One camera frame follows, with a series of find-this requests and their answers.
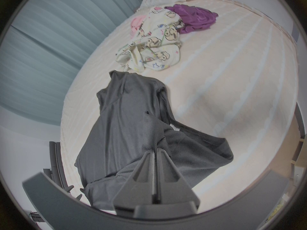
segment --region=curtain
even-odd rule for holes
[[[0,46],[0,105],[60,125],[64,97],[96,47],[141,0],[29,0]]]

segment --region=clothing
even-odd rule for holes
[[[146,18],[146,15],[139,15],[137,17],[135,17],[132,21],[131,21],[131,38],[134,37],[134,35],[136,34],[136,32],[140,29],[140,26],[143,23],[143,20]]]
[[[161,71],[176,64],[181,43],[175,26],[181,26],[180,21],[170,10],[152,8],[131,42],[118,50],[116,61],[138,72],[145,67]]]
[[[210,10],[188,6],[184,4],[175,4],[173,7],[165,7],[178,14],[184,26],[178,28],[179,33],[189,33],[195,30],[205,30],[210,28],[215,23],[217,13],[212,13]]]
[[[128,72],[110,76],[108,87],[97,93],[100,117],[75,162],[91,206],[113,210],[116,193],[143,154],[156,147],[167,152],[191,187],[232,161],[226,139],[174,119],[162,82]]]

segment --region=mattress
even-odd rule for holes
[[[298,92],[296,45],[269,17],[231,0],[187,0],[219,14],[205,31],[180,35],[180,61],[163,71],[139,73],[168,88],[176,120],[209,135],[225,137],[234,160],[210,174],[193,190],[199,212],[215,208],[245,190],[274,158],[293,118]],[[74,167],[99,117],[96,93],[123,71],[115,53],[130,39],[130,22],[118,26],[93,52],[64,100],[61,155],[73,196],[81,180]],[[82,202],[89,204],[85,197]]]

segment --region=bed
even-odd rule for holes
[[[216,23],[180,35],[179,63],[140,74],[167,86],[179,122],[228,140],[234,160],[193,188],[203,212],[240,194],[274,158],[294,115],[298,63],[293,38],[263,13],[231,0],[183,4],[218,13]],[[99,117],[96,93],[108,86],[110,71],[123,71],[115,53],[130,39],[131,20],[148,11],[135,13],[98,46],[65,97],[61,155],[67,184],[75,186],[74,197],[83,187],[74,163]],[[81,201],[89,204],[86,197]]]

